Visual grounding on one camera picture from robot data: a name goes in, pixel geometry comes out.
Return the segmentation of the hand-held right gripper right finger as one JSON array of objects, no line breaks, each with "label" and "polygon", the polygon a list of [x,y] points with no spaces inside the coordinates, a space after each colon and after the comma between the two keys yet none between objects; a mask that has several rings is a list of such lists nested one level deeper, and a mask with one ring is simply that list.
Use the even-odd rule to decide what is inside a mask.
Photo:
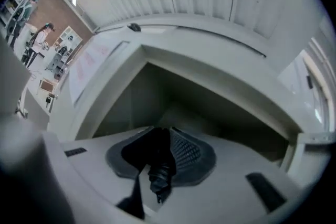
[{"label": "hand-held right gripper right finger", "polygon": [[187,134],[211,145],[217,161],[212,173],[196,186],[173,187],[163,204],[146,182],[146,213],[153,223],[248,223],[267,214],[246,175],[261,173],[286,200],[298,185],[277,165],[243,144],[193,129]]}]

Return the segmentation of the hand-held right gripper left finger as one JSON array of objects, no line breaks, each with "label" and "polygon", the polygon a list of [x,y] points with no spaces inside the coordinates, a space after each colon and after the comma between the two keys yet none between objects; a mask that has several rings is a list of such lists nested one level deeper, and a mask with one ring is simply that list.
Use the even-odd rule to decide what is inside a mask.
[{"label": "hand-held right gripper left finger", "polygon": [[99,138],[64,142],[61,146],[64,151],[85,149],[83,153],[69,156],[68,161],[100,198],[114,206],[123,198],[131,196],[135,179],[117,175],[107,161],[107,152],[114,144],[133,136],[138,137],[143,131],[152,129],[154,129],[152,126],[140,127]]}]

